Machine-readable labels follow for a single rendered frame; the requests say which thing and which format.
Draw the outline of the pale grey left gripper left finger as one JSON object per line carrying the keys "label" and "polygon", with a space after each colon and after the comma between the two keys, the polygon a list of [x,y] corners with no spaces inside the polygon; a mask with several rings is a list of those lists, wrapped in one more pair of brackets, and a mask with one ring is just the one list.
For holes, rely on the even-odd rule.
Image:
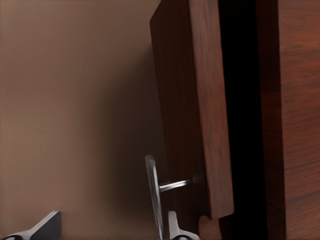
{"label": "pale grey left gripper left finger", "polygon": [[34,227],[10,234],[1,240],[59,240],[62,234],[62,213],[52,211]]}

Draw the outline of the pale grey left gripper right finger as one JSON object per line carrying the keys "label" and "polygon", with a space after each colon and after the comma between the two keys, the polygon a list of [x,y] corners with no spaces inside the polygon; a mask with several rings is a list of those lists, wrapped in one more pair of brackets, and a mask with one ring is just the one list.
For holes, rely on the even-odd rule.
{"label": "pale grey left gripper right finger", "polygon": [[200,240],[195,233],[180,229],[175,211],[168,212],[168,228],[170,240]]}

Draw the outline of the silver metal drawer handle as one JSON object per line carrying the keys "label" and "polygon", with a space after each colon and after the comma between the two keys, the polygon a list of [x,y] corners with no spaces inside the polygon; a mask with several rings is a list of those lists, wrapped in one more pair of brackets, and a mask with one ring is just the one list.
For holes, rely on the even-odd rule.
{"label": "silver metal drawer handle", "polygon": [[165,184],[159,184],[154,157],[152,155],[146,155],[144,159],[158,238],[160,240],[163,240],[165,238],[165,232],[162,216],[161,193],[183,186],[187,186],[191,184],[193,181],[191,178],[186,178],[179,181],[172,181]]}

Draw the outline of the dark wooden drawer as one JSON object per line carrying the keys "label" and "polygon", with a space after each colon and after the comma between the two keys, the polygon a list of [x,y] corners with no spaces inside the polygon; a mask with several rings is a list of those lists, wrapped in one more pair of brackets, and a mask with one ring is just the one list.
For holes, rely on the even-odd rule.
{"label": "dark wooden drawer", "polygon": [[218,0],[161,0],[149,22],[169,178],[184,230],[232,236],[234,196]]}

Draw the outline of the dark wooden cabinet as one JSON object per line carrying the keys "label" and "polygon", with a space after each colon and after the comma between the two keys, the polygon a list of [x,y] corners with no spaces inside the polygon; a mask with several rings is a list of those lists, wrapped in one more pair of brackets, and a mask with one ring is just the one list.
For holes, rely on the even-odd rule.
{"label": "dark wooden cabinet", "polygon": [[320,0],[218,0],[235,238],[320,240]]}

